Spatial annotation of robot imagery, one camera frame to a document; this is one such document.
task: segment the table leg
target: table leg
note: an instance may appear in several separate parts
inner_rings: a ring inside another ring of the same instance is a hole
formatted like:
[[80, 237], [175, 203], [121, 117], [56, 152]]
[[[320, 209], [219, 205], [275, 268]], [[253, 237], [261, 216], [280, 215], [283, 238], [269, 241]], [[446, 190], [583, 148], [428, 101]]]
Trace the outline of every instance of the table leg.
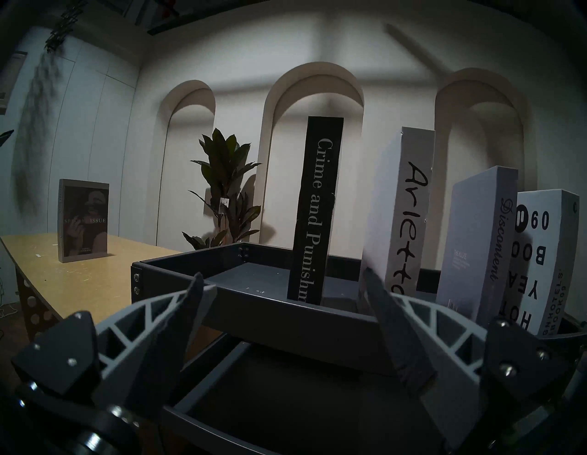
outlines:
[[29, 336], [29, 341], [33, 341], [37, 334], [57, 324], [58, 320], [35, 294], [29, 282], [18, 269], [16, 269], [16, 284], [21, 300], [22, 315], [25, 318], [26, 333]]

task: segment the white wall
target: white wall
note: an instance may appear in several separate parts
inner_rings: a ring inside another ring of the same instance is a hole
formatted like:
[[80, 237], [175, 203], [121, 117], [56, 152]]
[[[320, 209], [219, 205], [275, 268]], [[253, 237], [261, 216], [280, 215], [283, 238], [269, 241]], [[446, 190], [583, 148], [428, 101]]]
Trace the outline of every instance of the white wall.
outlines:
[[329, 251], [337, 256], [361, 258], [364, 226], [353, 216], [355, 204], [368, 197], [356, 173], [361, 159], [361, 103], [350, 84], [333, 76], [306, 78], [281, 97], [275, 109], [260, 243], [294, 247], [308, 116], [343, 117]]
[[214, 218], [204, 203], [189, 190], [205, 197], [208, 183], [200, 165], [190, 160], [208, 161], [200, 146], [202, 135], [210, 137], [214, 125], [214, 96], [209, 89], [190, 93], [171, 116], [165, 143], [157, 245], [176, 251], [193, 247], [182, 232], [206, 238], [214, 230]]
[[[339, 65], [360, 85], [364, 115], [358, 153], [364, 158], [357, 174], [365, 186], [375, 170], [372, 157], [402, 126], [434, 129], [437, 92], [476, 68], [511, 85], [515, 96], [496, 88], [517, 110], [511, 98], [524, 101], [524, 112], [518, 113], [533, 187], [562, 187], [587, 196], [581, 172], [587, 168], [585, 94], [564, 51], [531, 26], [471, 2], [416, 4], [272, 0], [156, 35], [129, 123], [121, 235], [156, 241], [153, 213], [164, 152], [158, 134], [167, 128], [159, 125], [160, 108], [175, 87], [185, 81], [207, 84], [217, 99], [215, 126], [251, 141], [253, 160], [263, 137], [267, 94], [282, 75], [309, 62]], [[257, 181], [256, 191], [264, 191], [264, 182]], [[365, 201], [355, 207], [353, 216], [365, 219], [368, 206]], [[587, 291], [581, 280], [587, 266], [584, 212], [568, 302], [568, 311], [580, 318], [587, 312], [580, 298]]]
[[[118, 234], [120, 186], [139, 68], [68, 37], [47, 55], [50, 30], [32, 28], [0, 131], [14, 129], [0, 153], [0, 235], [57, 230], [60, 178], [110, 183], [109, 232]], [[15, 302], [14, 265], [0, 247], [5, 302]]]

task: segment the black metal tray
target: black metal tray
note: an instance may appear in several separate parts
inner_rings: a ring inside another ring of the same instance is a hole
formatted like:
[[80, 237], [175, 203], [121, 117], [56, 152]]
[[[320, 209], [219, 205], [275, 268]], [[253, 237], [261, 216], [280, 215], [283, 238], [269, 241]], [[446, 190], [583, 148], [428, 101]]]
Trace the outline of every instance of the black metal tray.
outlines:
[[161, 422], [214, 455], [429, 455], [443, 443], [396, 378], [229, 335], [185, 366]]

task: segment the white book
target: white book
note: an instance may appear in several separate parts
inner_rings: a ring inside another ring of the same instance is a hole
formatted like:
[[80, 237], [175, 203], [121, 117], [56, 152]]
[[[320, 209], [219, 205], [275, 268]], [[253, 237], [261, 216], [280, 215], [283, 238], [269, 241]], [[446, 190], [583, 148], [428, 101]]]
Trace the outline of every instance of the white book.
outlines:
[[575, 264], [579, 196], [518, 193], [510, 270], [500, 315], [539, 337], [556, 335]]
[[430, 201], [434, 131], [402, 127], [383, 150], [373, 182], [359, 275], [359, 312], [370, 314], [363, 271], [370, 267], [385, 288], [416, 295]]

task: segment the gray book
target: gray book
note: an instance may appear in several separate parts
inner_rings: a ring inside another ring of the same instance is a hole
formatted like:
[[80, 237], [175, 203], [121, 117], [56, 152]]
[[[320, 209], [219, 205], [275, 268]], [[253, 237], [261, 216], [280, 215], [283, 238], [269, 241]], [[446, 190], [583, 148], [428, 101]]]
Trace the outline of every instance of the gray book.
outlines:
[[499, 314], [514, 227], [518, 170], [495, 166], [453, 186], [436, 303], [487, 327]]

